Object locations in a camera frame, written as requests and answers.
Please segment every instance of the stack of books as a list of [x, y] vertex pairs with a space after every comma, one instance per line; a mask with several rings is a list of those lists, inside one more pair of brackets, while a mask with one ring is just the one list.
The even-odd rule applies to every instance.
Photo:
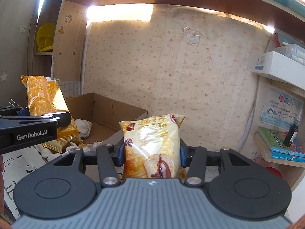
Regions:
[[265, 127], [257, 129], [257, 139], [261, 141], [264, 152], [272, 159], [305, 162], [305, 149], [295, 138], [291, 147], [286, 147], [283, 141], [287, 132], [271, 130]]

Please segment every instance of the bottle label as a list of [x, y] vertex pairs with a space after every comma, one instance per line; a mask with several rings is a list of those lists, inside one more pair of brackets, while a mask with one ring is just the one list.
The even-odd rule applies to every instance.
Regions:
[[293, 135], [292, 135], [292, 137], [291, 137], [291, 139], [290, 139], [290, 141], [291, 141], [291, 142], [293, 142], [293, 141], [294, 141], [295, 136], [296, 136], [296, 133], [297, 133], [297, 131], [295, 131], [295, 132], [293, 133]]

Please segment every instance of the gray ribbed panel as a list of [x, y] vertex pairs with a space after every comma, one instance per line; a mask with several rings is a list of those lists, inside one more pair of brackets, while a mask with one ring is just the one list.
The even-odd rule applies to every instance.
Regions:
[[288, 225], [284, 217], [262, 222], [231, 218], [214, 208], [202, 190], [187, 188], [178, 179], [129, 178], [122, 186], [103, 189], [77, 215], [58, 220], [23, 216], [13, 229], [284, 229]]

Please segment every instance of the bottle cap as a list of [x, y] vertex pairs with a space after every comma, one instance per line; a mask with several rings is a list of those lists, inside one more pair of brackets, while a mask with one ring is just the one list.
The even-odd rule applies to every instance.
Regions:
[[294, 118], [294, 120], [293, 120], [293, 123], [296, 125], [296, 126], [299, 126], [300, 125], [300, 120], [299, 119], [297, 119], [297, 118]]

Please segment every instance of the white flower decoration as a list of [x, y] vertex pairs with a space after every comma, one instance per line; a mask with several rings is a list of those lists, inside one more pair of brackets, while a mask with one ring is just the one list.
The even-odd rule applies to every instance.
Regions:
[[6, 81], [7, 73], [3, 71], [3, 73], [0, 75], [1, 81]]
[[19, 26], [19, 33], [24, 33], [26, 30], [26, 25], [22, 24]]

